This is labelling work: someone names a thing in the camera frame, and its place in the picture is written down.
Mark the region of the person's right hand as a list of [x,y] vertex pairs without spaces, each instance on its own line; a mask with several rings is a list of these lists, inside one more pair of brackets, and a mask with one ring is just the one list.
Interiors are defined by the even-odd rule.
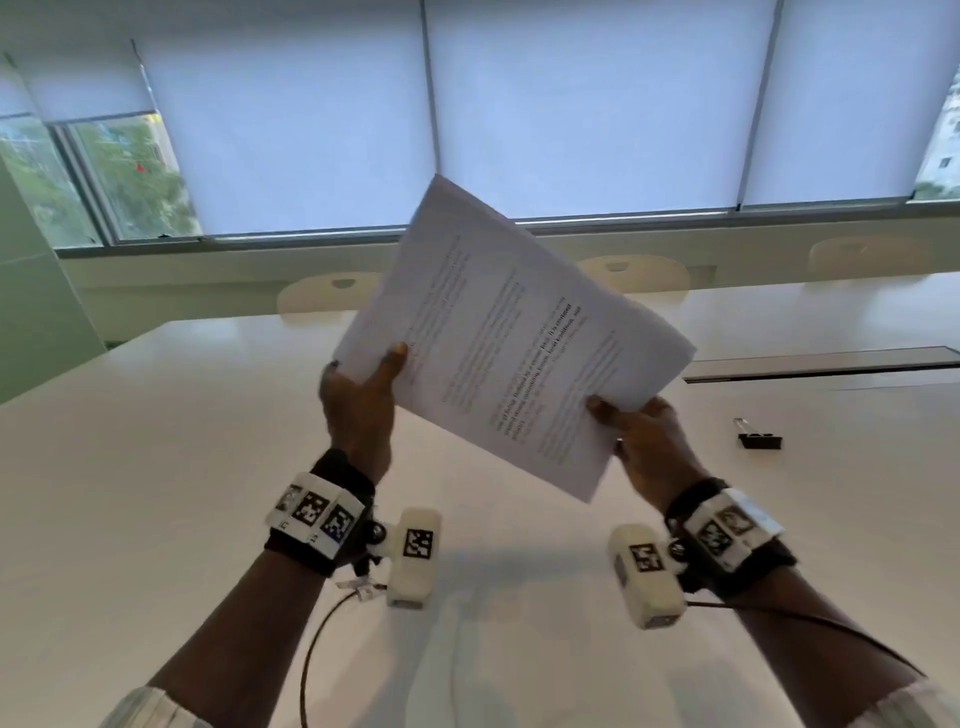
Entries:
[[629,412],[629,429],[613,429],[617,435],[614,454],[632,488],[666,515],[683,492],[712,474],[694,453],[676,410],[666,399],[654,396],[638,410],[621,411]]

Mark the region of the person's left hand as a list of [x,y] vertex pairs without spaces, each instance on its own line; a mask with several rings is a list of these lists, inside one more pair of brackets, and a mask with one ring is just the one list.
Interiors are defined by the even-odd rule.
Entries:
[[390,391],[374,387],[374,373],[355,381],[330,361],[318,383],[330,437],[330,447],[342,451],[348,463],[377,486],[392,463],[392,435],[395,425],[394,386]]

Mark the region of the stack of printed white papers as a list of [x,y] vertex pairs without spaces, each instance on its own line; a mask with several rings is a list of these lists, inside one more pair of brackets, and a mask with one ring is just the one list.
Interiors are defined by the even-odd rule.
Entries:
[[590,503],[616,436],[588,397],[639,409],[696,346],[534,236],[409,232],[335,349],[341,371],[364,380],[406,342],[399,407]]

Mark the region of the person's right forearm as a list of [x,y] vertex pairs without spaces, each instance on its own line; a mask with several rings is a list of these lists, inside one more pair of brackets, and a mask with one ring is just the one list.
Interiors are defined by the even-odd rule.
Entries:
[[[807,728],[844,728],[922,678],[859,637],[862,629],[794,567],[775,569],[726,604],[735,608]],[[786,617],[785,612],[822,618],[856,634]]]

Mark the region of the person's left forearm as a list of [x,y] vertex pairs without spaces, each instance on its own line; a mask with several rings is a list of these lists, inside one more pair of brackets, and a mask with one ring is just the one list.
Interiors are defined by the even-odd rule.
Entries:
[[268,728],[326,581],[263,551],[149,687],[212,728]]

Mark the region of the cream chair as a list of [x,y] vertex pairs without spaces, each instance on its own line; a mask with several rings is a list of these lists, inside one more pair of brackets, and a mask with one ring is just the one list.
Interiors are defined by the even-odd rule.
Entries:
[[684,292],[691,287],[686,266],[663,256],[604,255],[581,260],[577,265],[599,285],[625,295]]
[[363,310],[378,291],[382,273],[342,272],[307,276],[285,286],[276,299],[282,317]]
[[934,268],[929,243],[885,235],[825,239],[807,258],[807,272],[821,281],[927,275]]

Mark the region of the black binder clip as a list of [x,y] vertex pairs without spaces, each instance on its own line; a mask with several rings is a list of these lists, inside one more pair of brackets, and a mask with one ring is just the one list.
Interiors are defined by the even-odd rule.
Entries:
[[782,436],[758,430],[746,418],[733,418],[737,439],[744,450],[778,452],[783,449]]

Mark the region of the left wrist tracker band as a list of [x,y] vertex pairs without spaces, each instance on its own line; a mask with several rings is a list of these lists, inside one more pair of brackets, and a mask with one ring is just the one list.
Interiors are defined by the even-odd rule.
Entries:
[[375,483],[332,447],[293,478],[270,510],[264,550],[332,577],[363,552],[363,525],[375,495]]

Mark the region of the wrist tracker band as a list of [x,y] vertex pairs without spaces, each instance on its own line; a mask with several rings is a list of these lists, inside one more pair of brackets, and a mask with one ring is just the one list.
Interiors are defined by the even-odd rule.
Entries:
[[270,510],[264,550],[332,577],[363,552],[363,525],[375,495],[375,483],[332,447],[293,478]]
[[682,491],[663,520],[672,544],[683,549],[678,581],[687,594],[709,591],[726,601],[799,564],[781,539],[784,528],[743,491],[718,478]]

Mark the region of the right wrist tracker band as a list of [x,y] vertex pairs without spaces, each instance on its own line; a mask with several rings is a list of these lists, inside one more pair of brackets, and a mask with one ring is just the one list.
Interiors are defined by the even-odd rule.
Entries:
[[687,594],[709,591],[726,601],[799,564],[781,539],[784,528],[743,491],[718,478],[682,491],[663,520],[672,544],[683,549],[678,581]]

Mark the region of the white roller blind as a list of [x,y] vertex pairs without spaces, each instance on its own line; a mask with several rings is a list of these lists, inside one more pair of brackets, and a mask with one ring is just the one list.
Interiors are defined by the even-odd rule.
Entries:
[[905,199],[960,66],[960,0],[784,0],[746,206]]
[[435,172],[419,0],[138,0],[130,32],[210,236],[407,223]]
[[441,172],[513,219],[733,208],[777,0],[425,0]]
[[0,118],[33,116],[46,124],[69,124],[157,110],[130,43],[0,50]]

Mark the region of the white left sleeve cuff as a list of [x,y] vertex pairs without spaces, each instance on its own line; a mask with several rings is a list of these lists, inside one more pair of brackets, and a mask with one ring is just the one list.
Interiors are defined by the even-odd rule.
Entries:
[[164,690],[140,686],[128,693],[98,728],[213,728]]

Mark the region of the white sleeve cuff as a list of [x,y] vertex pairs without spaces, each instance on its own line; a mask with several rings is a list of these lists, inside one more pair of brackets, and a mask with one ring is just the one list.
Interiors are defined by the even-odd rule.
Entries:
[[960,701],[924,678],[879,700],[846,728],[960,728]]
[[128,693],[98,728],[213,728],[164,690],[140,686]]

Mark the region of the white right sleeve cuff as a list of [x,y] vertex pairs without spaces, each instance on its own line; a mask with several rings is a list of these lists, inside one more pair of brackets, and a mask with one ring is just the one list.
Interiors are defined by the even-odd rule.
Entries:
[[960,701],[924,678],[879,700],[846,728],[960,728]]

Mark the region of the window frame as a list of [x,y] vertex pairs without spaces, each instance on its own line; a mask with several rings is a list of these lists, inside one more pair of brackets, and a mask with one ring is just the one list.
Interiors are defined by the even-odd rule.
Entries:
[[854,223],[960,221],[960,197],[847,200],[786,206],[509,220],[450,180],[434,176],[410,224],[202,234],[186,185],[164,161],[159,116],[44,123],[9,57],[0,81],[26,110],[0,114],[0,153],[34,220],[63,259],[199,255],[342,248],[402,242],[413,230],[449,234],[496,229],[494,237],[606,237]]

